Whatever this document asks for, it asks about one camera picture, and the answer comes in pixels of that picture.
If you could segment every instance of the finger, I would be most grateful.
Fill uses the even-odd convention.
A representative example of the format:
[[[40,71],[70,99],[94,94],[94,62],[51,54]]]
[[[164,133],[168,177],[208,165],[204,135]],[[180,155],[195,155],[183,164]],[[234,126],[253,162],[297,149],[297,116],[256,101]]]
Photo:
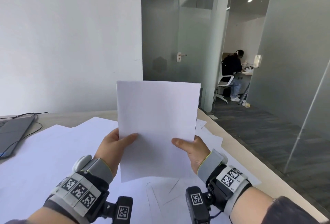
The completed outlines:
[[[138,135],[138,133],[130,134],[129,136],[120,139],[118,142],[120,142],[123,148],[126,148],[128,145],[132,144],[136,140]]]
[[[179,138],[173,138],[172,143],[174,146],[186,151],[187,153],[191,153],[194,150],[194,144],[192,142],[187,142]]]
[[[115,128],[113,131],[111,131],[109,134],[105,136],[105,138],[109,142],[115,142],[119,140],[119,131],[118,128]]]

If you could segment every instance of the white wall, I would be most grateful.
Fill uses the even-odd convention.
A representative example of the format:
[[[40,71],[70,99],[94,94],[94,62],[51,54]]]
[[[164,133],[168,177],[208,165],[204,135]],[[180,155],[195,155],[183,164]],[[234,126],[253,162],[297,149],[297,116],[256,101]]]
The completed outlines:
[[[0,0],[0,115],[112,110],[142,80],[141,0]]]
[[[247,60],[253,64],[254,56],[258,54],[264,22],[264,17],[241,22],[229,14],[223,52],[243,50],[242,63]]]

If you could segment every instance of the gray carpet floor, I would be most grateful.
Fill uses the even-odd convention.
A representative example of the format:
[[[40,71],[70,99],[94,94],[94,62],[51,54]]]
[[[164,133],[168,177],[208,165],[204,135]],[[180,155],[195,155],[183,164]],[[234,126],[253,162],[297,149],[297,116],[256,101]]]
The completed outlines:
[[[284,174],[299,126],[253,106],[245,108],[230,100],[226,105],[219,98],[213,114],[219,118],[217,124],[330,218],[330,140],[303,131]]]

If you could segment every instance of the wooden desk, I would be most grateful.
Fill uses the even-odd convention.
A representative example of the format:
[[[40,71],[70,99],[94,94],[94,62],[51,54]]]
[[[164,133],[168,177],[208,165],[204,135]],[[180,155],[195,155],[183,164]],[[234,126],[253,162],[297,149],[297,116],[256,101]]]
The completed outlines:
[[[117,120],[117,111],[98,111],[84,113],[63,113],[63,114],[43,114],[39,117],[39,122],[43,124],[43,129],[59,124],[66,127],[75,127],[92,117],[101,117],[110,120]],[[258,189],[277,198],[281,195],[290,198],[296,204],[305,209],[309,214],[319,222],[325,222],[328,219],[314,208],[301,195],[294,191],[279,176],[271,171],[266,165],[251,154],[245,147],[229,135],[223,128],[217,125],[211,118],[198,110],[197,118],[207,123],[205,127],[214,135],[223,137],[222,147],[230,153],[236,160],[253,173],[262,183],[257,186]],[[34,124],[29,133],[37,130],[38,124]]]

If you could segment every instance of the black jacket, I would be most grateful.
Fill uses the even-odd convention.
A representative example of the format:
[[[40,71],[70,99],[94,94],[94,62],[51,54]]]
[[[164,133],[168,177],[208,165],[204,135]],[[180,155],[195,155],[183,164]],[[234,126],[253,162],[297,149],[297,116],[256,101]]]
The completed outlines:
[[[228,55],[222,62],[222,75],[223,76],[232,76],[234,72],[242,71],[241,60],[237,55]],[[228,82],[230,77],[224,77],[221,81]]]

